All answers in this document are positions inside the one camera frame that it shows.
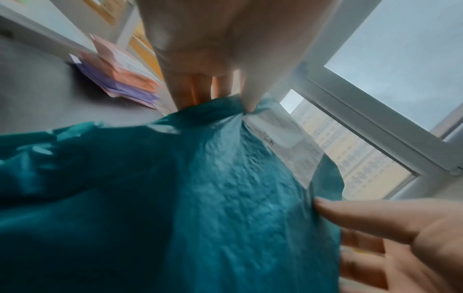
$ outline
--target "green plastic package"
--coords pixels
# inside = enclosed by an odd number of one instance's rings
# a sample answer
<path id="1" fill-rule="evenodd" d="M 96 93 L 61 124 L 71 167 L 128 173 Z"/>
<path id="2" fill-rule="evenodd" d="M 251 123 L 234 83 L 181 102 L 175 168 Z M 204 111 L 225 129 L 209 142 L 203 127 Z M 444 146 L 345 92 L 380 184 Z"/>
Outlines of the green plastic package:
<path id="1" fill-rule="evenodd" d="M 0 292 L 335 293 L 336 165 L 276 102 L 0 137 Z"/>

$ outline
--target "yellow building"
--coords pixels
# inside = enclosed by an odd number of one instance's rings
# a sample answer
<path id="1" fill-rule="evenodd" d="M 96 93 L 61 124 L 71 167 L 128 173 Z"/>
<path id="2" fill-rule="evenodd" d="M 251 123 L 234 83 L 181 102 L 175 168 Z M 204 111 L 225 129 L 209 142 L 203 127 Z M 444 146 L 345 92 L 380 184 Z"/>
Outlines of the yellow building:
<path id="1" fill-rule="evenodd" d="M 338 165 L 346 184 L 344 198 L 380 199 L 411 176 L 309 101 L 303 99 L 291 115 Z"/>

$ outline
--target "stack of paper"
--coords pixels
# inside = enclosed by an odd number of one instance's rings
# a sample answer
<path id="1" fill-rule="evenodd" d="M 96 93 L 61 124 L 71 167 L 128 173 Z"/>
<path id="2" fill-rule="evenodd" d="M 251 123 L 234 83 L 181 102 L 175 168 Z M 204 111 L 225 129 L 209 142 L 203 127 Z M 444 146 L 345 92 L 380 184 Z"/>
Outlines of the stack of paper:
<path id="1" fill-rule="evenodd" d="M 110 97 L 123 97 L 151 108 L 158 108 L 157 89 L 161 82 L 132 55 L 116 45 L 92 36 L 97 54 L 71 55 L 79 70 Z"/>

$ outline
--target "human hand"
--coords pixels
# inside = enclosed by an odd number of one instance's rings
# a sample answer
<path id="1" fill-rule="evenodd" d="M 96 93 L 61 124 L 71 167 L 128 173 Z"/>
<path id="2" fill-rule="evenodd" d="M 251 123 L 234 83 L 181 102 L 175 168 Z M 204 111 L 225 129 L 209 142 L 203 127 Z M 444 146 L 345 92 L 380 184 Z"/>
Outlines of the human hand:
<path id="1" fill-rule="evenodd" d="M 438 200 L 331 202 L 315 209 L 342 227 L 340 275 L 393 293 L 463 292 L 463 205 Z M 375 290 L 342 285 L 341 293 Z"/>
<path id="2" fill-rule="evenodd" d="M 339 0 L 137 0 L 179 110 L 231 93 L 251 112 L 303 58 Z"/>

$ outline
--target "fingernail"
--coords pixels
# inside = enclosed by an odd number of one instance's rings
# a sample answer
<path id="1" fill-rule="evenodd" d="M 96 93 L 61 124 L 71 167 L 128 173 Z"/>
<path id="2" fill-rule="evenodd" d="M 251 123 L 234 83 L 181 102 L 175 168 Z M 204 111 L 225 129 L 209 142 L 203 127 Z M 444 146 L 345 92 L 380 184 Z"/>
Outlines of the fingernail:
<path id="1" fill-rule="evenodd" d="M 328 204 L 331 202 L 331 200 L 328 200 L 326 198 L 323 198 L 323 197 L 316 197 L 313 202 L 315 204 L 318 204 L 318 205 L 323 205 L 323 204 Z"/>

